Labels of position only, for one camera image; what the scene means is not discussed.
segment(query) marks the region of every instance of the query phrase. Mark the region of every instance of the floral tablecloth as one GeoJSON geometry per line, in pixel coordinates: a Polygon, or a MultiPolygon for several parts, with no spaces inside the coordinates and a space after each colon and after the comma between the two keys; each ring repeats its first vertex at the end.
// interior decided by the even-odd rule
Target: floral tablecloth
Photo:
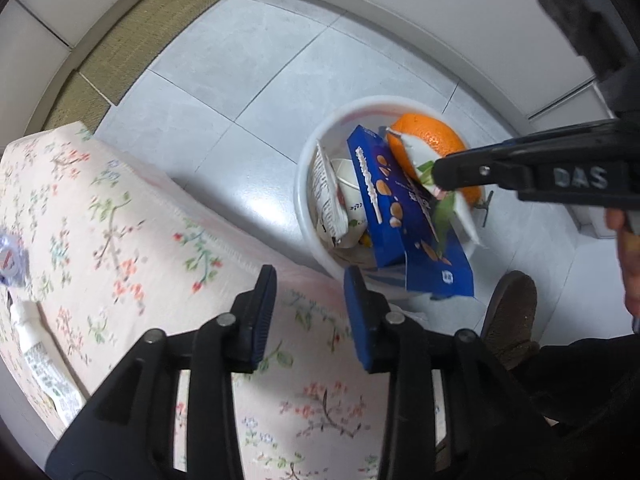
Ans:
{"type": "MultiPolygon", "coordinates": [[[[247,479],[375,478],[386,375],[357,361],[341,286],[297,266],[201,206],[81,123],[13,142],[0,163],[0,219],[30,259],[14,298],[39,301],[85,395],[151,327],[178,333],[226,312],[262,264],[278,272],[264,360],[234,377],[247,479]]],[[[6,302],[6,294],[0,294],[6,302]]],[[[36,412],[64,427],[31,377],[0,305],[0,354],[36,412]]],[[[184,468],[187,377],[176,407],[184,468]]]]}

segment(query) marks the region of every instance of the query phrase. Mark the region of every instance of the white trash bin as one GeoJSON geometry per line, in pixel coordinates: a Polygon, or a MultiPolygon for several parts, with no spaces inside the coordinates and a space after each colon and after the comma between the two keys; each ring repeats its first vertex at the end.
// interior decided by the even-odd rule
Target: white trash bin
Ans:
{"type": "MultiPolygon", "coordinates": [[[[401,300],[420,293],[407,292],[398,280],[398,275],[390,270],[376,270],[372,249],[359,246],[353,249],[331,249],[326,247],[318,234],[316,224],[318,215],[311,193],[310,176],[316,145],[326,150],[329,160],[334,158],[351,158],[347,147],[347,139],[359,124],[378,132],[381,127],[391,126],[398,117],[405,113],[423,114],[446,123],[441,113],[427,105],[396,96],[372,96],[357,99],[338,108],[327,117],[307,139],[298,160],[296,181],[294,184],[294,205],[296,217],[302,230],[305,242],[311,249],[314,258],[336,280],[344,279],[344,268],[357,265],[362,270],[367,286],[385,294],[388,300],[401,300]]],[[[469,258],[475,245],[468,240],[464,231],[456,228],[456,234],[469,258]]]]}

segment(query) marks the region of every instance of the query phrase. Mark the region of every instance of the shoe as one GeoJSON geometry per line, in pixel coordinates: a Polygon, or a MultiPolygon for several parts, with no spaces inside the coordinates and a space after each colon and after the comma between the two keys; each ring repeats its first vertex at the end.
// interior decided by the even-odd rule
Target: shoe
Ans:
{"type": "Polygon", "coordinates": [[[507,370],[540,350],[531,340],[537,304],[536,284],[524,272],[508,272],[495,287],[480,337],[507,370]]]}

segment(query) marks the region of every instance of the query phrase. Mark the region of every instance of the person's hand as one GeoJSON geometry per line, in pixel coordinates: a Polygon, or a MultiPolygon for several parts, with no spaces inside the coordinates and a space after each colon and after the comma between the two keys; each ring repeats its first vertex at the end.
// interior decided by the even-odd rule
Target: person's hand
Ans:
{"type": "Polygon", "coordinates": [[[625,226],[625,213],[620,209],[607,209],[609,229],[618,233],[618,260],[625,285],[625,306],[633,316],[640,316],[640,236],[625,226]]]}

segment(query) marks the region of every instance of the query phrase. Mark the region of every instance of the snack box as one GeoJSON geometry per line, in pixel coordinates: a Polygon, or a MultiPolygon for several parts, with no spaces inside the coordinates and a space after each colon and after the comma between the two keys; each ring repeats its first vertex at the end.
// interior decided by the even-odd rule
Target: snack box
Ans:
{"type": "Polygon", "coordinates": [[[385,140],[362,126],[347,140],[369,224],[376,265],[405,265],[405,288],[438,296],[473,296],[465,251],[451,228],[438,255],[431,221],[435,199],[406,176],[385,140]]]}

